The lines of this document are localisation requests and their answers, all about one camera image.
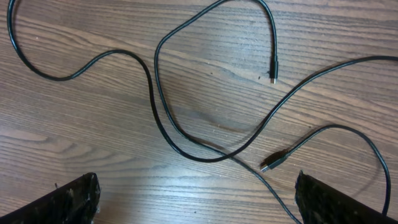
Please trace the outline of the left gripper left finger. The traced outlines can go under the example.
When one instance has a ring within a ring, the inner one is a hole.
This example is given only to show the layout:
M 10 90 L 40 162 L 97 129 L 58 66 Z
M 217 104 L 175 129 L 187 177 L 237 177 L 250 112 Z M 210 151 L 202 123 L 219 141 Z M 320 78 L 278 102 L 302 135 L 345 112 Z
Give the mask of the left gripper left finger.
M 89 172 L 47 195 L 1 217 L 1 224 L 91 224 L 101 189 Z

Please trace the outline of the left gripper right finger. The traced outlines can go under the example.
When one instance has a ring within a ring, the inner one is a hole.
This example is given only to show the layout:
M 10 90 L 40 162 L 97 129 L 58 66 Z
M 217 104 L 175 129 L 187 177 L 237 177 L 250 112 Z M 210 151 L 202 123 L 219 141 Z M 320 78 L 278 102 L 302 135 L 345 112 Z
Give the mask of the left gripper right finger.
M 365 204 L 300 172 L 295 201 L 304 224 L 397 224 Z

